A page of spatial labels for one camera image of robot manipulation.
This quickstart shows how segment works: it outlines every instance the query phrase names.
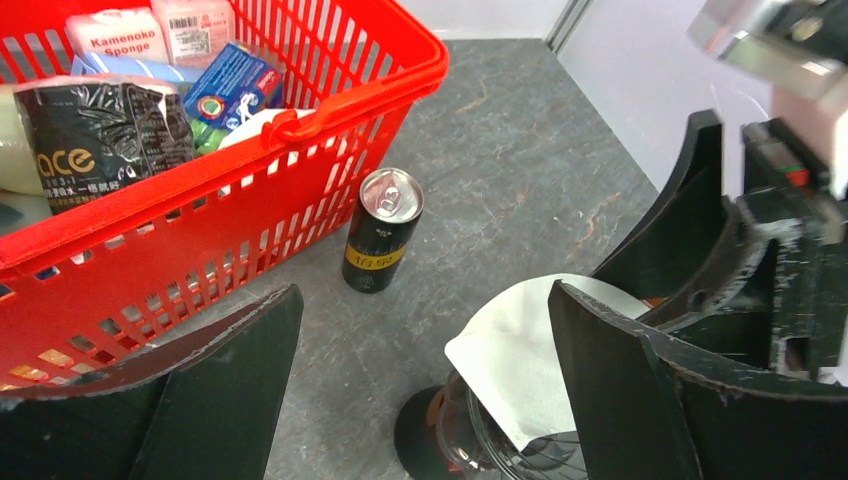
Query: pull tab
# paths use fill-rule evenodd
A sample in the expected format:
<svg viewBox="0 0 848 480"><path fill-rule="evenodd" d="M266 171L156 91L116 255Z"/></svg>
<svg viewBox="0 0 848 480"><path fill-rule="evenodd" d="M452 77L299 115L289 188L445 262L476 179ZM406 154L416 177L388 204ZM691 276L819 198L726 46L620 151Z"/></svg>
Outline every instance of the pull tab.
<svg viewBox="0 0 848 480"><path fill-rule="evenodd" d="M388 215L394 214L398 208L400 207L400 190L397 189L394 185L387 188L385 193L383 193L383 197L380 198L380 210L386 212Z"/></svg>

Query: blue box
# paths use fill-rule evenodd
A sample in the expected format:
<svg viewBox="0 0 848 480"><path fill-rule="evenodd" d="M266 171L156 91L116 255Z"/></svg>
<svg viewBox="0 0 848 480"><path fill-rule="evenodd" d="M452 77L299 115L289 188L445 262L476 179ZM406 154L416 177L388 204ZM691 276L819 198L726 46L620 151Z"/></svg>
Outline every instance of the blue box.
<svg viewBox="0 0 848 480"><path fill-rule="evenodd" d="M282 82L276 68L230 43L191 87L183 104L189 117L232 131L262 110L280 91Z"/></svg>

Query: white wall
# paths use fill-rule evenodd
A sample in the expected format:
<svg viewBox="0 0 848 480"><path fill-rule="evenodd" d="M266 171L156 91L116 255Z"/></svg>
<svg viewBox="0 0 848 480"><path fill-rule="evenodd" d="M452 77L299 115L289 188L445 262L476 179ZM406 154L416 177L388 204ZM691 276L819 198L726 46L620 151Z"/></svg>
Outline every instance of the white wall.
<svg viewBox="0 0 848 480"><path fill-rule="evenodd" d="M686 29L703 4L596 0L559 58L657 189L677 159L686 117L717 108L725 122L725 191L737 195L739 127L767 118L770 87L689 41Z"/></svg>
<svg viewBox="0 0 848 480"><path fill-rule="evenodd" d="M399 0L441 38L544 38L569 0Z"/></svg>

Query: basket handle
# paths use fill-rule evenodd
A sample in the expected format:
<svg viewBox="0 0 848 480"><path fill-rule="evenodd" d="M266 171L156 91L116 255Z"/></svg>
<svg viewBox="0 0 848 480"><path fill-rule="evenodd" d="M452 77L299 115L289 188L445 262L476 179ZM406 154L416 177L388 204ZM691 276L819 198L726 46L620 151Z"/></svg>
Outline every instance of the basket handle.
<svg viewBox="0 0 848 480"><path fill-rule="evenodd" d="M438 84L447 72L437 74L427 82L430 72L411 73L400 77L386 77L359 85L345 92L330 95L322 101L312 115L292 118L291 115L278 115L262 129L262 141L265 146L276 142L297 143L308 140L321 133L325 128L345 123L363 114L408 97L427 84Z"/></svg>

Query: black packaged product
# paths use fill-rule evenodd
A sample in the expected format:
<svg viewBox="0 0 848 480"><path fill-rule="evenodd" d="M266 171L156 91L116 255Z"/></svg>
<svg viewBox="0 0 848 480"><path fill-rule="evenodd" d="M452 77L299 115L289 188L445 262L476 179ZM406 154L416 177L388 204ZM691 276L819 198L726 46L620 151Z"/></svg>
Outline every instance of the black packaged product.
<svg viewBox="0 0 848 480"><path fill-rule="evenodd" d="M196 155L182 101L165 83L60 77L23 86L15 98L54 214Z"/></svg>

